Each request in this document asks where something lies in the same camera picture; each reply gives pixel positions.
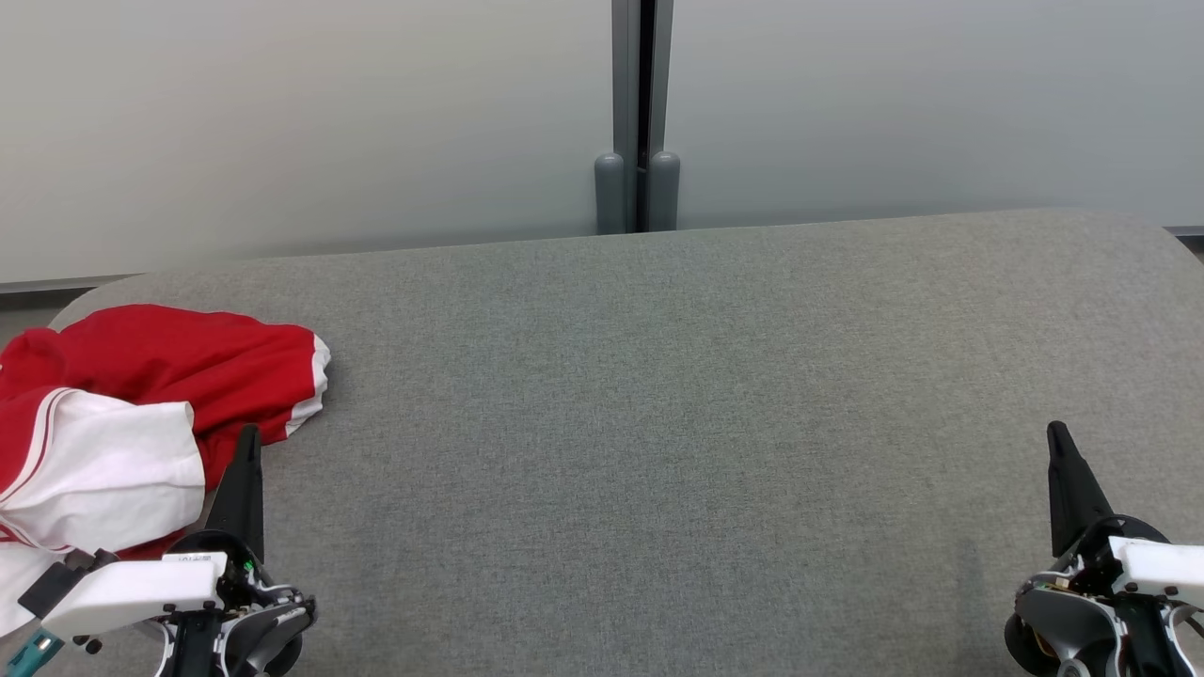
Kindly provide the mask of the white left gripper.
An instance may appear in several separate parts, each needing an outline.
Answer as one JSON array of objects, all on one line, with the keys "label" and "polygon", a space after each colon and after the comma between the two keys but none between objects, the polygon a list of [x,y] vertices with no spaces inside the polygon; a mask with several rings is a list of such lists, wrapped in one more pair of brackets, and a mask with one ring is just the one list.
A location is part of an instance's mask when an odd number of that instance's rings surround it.
[{"label": "white left gripper", "polygon": [[120,560],[84,573],[42,616],[58,638],[98,636],[173,613],[232,611],[275,587],[262,558],[262,467],[258,425],[244,425],[216,488],[206,528],[159,560]]}]

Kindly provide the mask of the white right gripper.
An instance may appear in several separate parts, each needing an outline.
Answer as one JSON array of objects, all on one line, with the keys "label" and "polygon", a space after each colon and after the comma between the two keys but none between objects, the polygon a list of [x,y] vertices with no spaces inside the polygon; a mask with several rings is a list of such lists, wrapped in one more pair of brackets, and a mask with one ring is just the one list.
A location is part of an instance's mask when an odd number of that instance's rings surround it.
[{"label": "white right gripper", "polygon": [[1114,516],[1100,482],[1063,420],[1047,424],[1051,554],[1072,549],[1072,588],[1097,596],[1145,595],[1203,605],[1203,548],[1174,544],[1155,526]]}]

